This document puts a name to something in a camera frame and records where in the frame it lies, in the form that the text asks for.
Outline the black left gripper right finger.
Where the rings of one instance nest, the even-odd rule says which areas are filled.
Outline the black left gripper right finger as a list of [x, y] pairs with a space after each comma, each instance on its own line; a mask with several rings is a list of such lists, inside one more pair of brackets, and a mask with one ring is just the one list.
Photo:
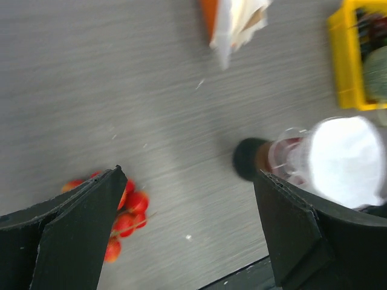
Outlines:
[[386, 219], [261, 172], [254, 181], [275, 283], [282, 289], [386, 289]]

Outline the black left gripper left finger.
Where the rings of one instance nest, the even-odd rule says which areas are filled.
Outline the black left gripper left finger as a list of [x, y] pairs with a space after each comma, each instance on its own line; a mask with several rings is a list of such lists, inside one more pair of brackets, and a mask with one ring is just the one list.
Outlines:
[[126, 182], [116, 166], [1, 216], [1, 289], [96, 289]]

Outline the white paper coffee filter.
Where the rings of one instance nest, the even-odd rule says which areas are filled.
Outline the white paper coffee filter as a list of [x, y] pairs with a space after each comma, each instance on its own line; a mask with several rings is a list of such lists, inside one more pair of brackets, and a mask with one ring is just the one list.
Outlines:
[[365, 117], [319, 123], [310, 137], [310, 182], [315, 192], [347, 208], [379, 206], [386, 154], [377, 128]]

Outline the clear plastic coffee dripper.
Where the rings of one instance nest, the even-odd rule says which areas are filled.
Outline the clear plastic coffee dripper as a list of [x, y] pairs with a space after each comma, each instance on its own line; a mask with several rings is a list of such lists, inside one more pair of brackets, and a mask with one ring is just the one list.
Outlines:
[[291, 127], [272, 142], [268, 163], [272, 174], [307, 192], [312, 192], [309, 153], [313, 131]]

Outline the black base glass carafe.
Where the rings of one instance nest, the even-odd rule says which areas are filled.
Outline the black base glass carafe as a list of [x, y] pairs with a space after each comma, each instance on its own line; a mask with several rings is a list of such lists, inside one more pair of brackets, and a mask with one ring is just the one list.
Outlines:
[[246, 138], [234, 150], [233, 168], [240, 178], [248, 182], [253, 182], [261, 171], [288, 181], [291, 175], [287, 157], [301, 141], [300, 137], [277, 141]]

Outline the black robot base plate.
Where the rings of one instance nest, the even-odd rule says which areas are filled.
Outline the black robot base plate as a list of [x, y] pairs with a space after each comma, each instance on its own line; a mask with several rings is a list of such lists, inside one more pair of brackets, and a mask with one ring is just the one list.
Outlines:
[[200, 290], [269, 290], [277, 287], [269, 256], [226, 275]]

